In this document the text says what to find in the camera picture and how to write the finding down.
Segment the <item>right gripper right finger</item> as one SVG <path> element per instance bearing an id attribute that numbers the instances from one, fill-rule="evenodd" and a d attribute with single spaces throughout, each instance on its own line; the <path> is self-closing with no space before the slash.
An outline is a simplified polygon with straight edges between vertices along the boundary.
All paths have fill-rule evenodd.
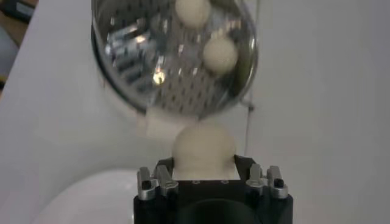
<path id="1" fill-rule="evenodd" d="M 234 162 L 240 179 L 244 180 L 247 186 L 258 191 L 260 196 L 268 190 L 274 199 L 288 198 L 288 186 L 282 178 L 279 166 L 270 166 L 264 175 L 261 166 L 252 158 L 235 155 Z"/>

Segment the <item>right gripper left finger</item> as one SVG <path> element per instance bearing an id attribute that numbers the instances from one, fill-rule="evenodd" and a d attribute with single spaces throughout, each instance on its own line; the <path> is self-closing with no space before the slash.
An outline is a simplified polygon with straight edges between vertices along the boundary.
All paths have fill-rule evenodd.
<path id="1" fill-rule="evenodd" d="M 174 159 L 160 160 L 155 166 L 153 174 L 147 167 L 140 167 L 137 171 L 138 199 L 150 201 L 156 198 L 159 192 L 165 198 L 178 194 L 179 183 L 173 179 Z"/>

